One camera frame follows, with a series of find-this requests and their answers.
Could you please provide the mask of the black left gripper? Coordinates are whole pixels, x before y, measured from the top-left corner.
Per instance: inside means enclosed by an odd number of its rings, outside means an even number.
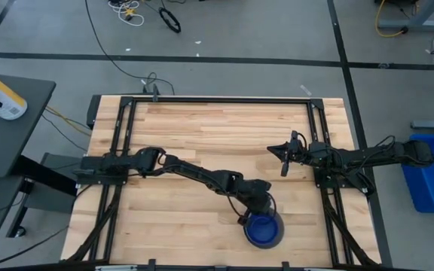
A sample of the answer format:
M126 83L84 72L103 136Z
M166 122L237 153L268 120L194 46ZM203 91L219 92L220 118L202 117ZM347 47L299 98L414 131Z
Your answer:
M266 214L270 210L269 190L271 183L261 179L238 180L235 184L235 198L253 214ZM239 216L239 225L246 226L250 212Z

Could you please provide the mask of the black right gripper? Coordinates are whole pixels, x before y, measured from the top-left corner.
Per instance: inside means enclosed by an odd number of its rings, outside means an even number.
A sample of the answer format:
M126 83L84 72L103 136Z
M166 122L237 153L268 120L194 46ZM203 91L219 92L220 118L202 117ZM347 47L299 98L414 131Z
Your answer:
M282 163L280 175L286 177L291 163L324 168L332 163L332 152L324 142L307 143L300 132L292 130L290 140L281 145L268 146L267 150L273 153Z

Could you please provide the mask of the grey desk leg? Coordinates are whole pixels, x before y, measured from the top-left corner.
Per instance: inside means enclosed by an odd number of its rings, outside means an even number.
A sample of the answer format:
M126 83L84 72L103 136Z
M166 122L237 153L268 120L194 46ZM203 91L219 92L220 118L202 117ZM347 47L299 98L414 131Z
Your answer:
M410 19L406 20L382 20L381 11L387 0L381 0L375 19L374 26L376 30L380 29L397 29L395 34L386 34L387 37L405 34L410 30L417 31L434 31L434 20L430 17L434 14L434 0L418 0L420 9Z

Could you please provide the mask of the dark grey side table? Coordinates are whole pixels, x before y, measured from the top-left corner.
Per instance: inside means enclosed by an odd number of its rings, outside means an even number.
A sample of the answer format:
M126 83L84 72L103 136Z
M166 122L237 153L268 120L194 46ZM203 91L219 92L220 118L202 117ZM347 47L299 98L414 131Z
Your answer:
M20 158L56 83L53 81L0 75L0 81L22 96L28 108L16 120L0 118L0 178L10 175Z

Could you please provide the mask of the white bottle with yellow label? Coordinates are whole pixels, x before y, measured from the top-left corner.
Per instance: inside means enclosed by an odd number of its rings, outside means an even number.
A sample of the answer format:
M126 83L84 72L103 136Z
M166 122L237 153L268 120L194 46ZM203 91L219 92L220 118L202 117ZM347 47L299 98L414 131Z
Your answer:
M26 100L0 81L0 118L16 120L26 113L27 108Z

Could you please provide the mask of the black aluminium table frame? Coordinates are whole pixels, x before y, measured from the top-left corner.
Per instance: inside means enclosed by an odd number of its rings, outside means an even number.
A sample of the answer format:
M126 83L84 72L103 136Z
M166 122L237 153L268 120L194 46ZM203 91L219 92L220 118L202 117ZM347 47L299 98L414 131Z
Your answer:
M143 96L125 103L121 96L100 100L89 153L136 153L161 147L168 154L210 170L241 172L272 184L283 219L282 242L270 249L251 245L237 223L244 206L202 184L177 175L130 176L121 189L116 219L99 238L96 253L112 264L153 263L184 269L217 267L329 267L356 257L324 215L329 198L349 231L375 261L380 260L368 201L353 188L323 193L313 170L292 164L281 176L281 162L268 147L289 140L292 131L308 141L353 148L342 99Z

